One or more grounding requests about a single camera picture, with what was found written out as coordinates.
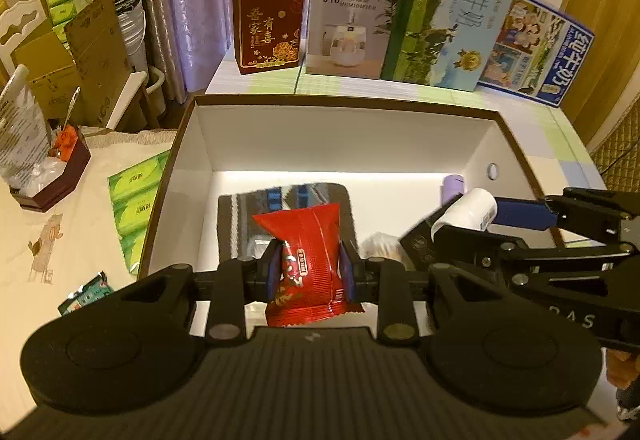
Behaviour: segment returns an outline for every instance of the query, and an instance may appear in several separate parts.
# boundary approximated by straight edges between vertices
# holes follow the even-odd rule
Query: quilted fabric
[[[636,143],[639,137],[640,95],[626,110],[609,136],[591,153],[591,158],[608,189],[640,192],[640,143]],[[631,147],[623,158],[611,166]]]

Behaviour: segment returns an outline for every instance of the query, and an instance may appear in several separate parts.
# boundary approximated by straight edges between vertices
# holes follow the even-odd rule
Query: purple cylinder
[[[440,204],[444,205],[455,195],[465,193],[465,179],[460,175],[449,175],[442,181]]]

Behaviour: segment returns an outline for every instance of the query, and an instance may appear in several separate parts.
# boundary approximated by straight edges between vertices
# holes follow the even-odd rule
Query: screw
[[[516,274],[511,278],[511,281],[518,286],[526,285],[529,282],[529,276],[526,274]]]
[[[406,341],[415,335],[415,328],[404,323],[394,323],[382,332],[392,341]]]
[[[209,335],[212,339],[216,339],[219,341],[229,341],[231,339],[235,339],[240,335],[240,328],[236,325],[229,323],[220,323],[219,325],[215,325],[211,327],[209,330]]]

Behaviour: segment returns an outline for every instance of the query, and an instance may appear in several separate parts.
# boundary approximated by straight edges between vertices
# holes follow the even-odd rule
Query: black ribbed surface
[[[165,400],[102,417],[42,406],[7,438],[561,440],[593,422],[586,409],[545,418],[475,409],[413,350],[375,343],[367,328],[259,328],[243,346],[207,353]]]

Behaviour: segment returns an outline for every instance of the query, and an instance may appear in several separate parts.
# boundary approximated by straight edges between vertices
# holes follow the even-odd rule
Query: red snack package
[[[346,312],[362,312],[344,300],[338,274],[340,204],[255,214],[254,220],[284,242],[282,280],[267,306],[269,326],[312,323]]]

